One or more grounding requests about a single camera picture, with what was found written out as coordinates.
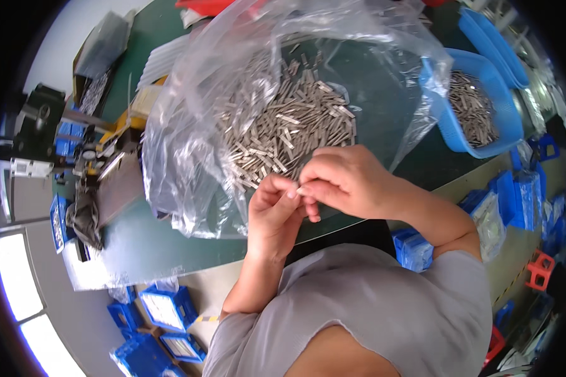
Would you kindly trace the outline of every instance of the red object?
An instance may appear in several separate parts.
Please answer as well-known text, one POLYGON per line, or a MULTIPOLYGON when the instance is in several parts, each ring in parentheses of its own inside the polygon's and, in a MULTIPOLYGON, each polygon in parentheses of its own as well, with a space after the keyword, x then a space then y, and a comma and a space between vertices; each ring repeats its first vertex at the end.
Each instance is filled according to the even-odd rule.
POLYGON ((490 360, 492 360, 501 350, 505 347, 505 339, 501 335, 501 332, 495 325, 492 326, 491 342, 488 344, 488 352, 486 353, 486 358, 484 359, 485 367, 490 360))
POLYGON ((535 255, 536 260, 528 263, 527 268, 530 271, 530 281, 526 281, 525 284, 527 287, 544 291, 547 289, 551 271, 553 271, 555 266, 555 260, 540 250, 537 250, 535 255))
POLYGON ((190 8, 202 16, 218 16, 233 0, 179 0, 176 8, 190 8))
POLYGON ((426 4, 428 7, 437 7, 446 3, 447 1, 449 0, 423 0, 424 4, 426 4))

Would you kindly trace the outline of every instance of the small metal part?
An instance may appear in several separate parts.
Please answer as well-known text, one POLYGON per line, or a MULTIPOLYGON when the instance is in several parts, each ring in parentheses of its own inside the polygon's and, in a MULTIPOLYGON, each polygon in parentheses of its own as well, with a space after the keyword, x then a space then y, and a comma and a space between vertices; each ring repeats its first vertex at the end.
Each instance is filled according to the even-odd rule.
MULTIPOLYGON (((256 188, 271 171, 297 179, 301 162, 316 148, 355 144, 355 117, 345 107, 346 100, 319 80, 306 55, 301 56, 302 63, 295 59, 281 63, 282 82, 268 104, 260 104, 263 87, 254 87, 251 79, 260 72, 270 74, 270 51, 257 53, 240 75, 234 94, 220 98, 214 106, 217 127, 230 151, 227 174, 240 190, 256 188), (301 64, 304 67, 298 74, 301 64), (256 106, 264 109, 257 116, 256 106)), ((314 65, 321 61, 319 51, 314 65)), ((477 98, 466 102, 480 107, 477 98)))
POLYGON ((462 71, 451 72, 448 100, 470 147, 483 147, 498 139, 492 124, 492 102, 480 90, 478 79, 462 71))

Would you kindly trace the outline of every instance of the window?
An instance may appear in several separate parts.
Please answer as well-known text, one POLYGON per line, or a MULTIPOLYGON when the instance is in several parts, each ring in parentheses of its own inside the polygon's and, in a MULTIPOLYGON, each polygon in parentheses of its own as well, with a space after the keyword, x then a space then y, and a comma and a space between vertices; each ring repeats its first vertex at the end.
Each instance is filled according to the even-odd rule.
POLYGON ((25 231, 0 235, 0 278, 17 326, 49 377, 84 377, 58 337, 36 288, 25 231))
POLYGON ((26 319, 44 308, 31 275, 22 233, 0 238, 0 277, 15 320, 26 319))
POLYGON ((20 328, 46 374, 51 377, 84 377, 46 314, 23 323, 20 328))

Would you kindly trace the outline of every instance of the green workbench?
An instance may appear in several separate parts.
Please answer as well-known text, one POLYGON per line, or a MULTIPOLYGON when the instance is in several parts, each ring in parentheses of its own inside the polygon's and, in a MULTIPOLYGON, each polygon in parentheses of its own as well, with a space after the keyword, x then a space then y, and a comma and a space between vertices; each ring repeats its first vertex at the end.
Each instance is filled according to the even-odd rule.
MULTIPOLYGON (((450 3, 430 14, 435 22, 432 33, 447 47, 475 52, 456 27, 457 9, 456 3, 450 3)), ((171 0, 154 0, 137 14, 128 49, 107 97, 103 119, 113 122, 126 109, 128 76, 131 73, 131 85, 135 88, 151 51, 188 32, 183 29, 179 10, 173 7, 171 0)), ((424 189, 434 190, 487 161, 467 153, 452 152, 446 147, 438 127, 434 127, 402 160, 395 174, 424 189)), ((316 224, 306 222, 297 241, 321 237, 359 221, 337 213, 316 224)), ((104 228, 104 243, 105 249, 94 260, 84 263, 77 260, 75 252, 63 252, 74 289, 102 289, 183 275, 241 260, 246 249, 242 239, 186 238, 173 230, 168 221, 155 219, 144 199, 133 202, 104 228)))

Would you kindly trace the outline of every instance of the gray floor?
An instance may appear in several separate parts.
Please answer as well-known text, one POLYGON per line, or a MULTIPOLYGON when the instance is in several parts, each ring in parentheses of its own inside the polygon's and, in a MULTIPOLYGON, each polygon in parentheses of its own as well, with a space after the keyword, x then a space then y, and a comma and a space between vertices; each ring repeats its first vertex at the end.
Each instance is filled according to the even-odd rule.
MULTIPOLYGON (((566 153, 563 153, 558 159, 542 163, 542 166, 547 174, 547 198, 551 198, 566 189, 566 153)), ((497 156, 474 171, 440 187, 435 192, 457 203, 470 190, 484 188, 490 179, 505 169, 511 169, 511 160, 507 153, 497 156)), ((389 225, 391 229, 404 226, 400 222, 390 222, 389 225)), ((506 240, 499 255, 486 265, 490 281, 491 304, 501 296, 492 307, 493 312, 505 305, 510 298, 514 300, 517 308, 525 302, 530 289, 524 285, 524 281, 529 273, 528 271, 520 272, 537 248, 540 234, 540 229, 536 232, 529 232, 513 226, 508 227, 506 240)), ((179 278, 181 285, 189 287, 199 315, 219 315, 227 293, 241 272, 241 263, 242 261, 234 262, 179 278)), ((144 288, 144 286, 137 286, 138 290, 144 288)), ((218 322, 197 322, 191 326, 189 332, 207 348, 217 325, 218 322)), ((203 370, 203 365, 187 365, 197 375, 200 375, 203 370)))

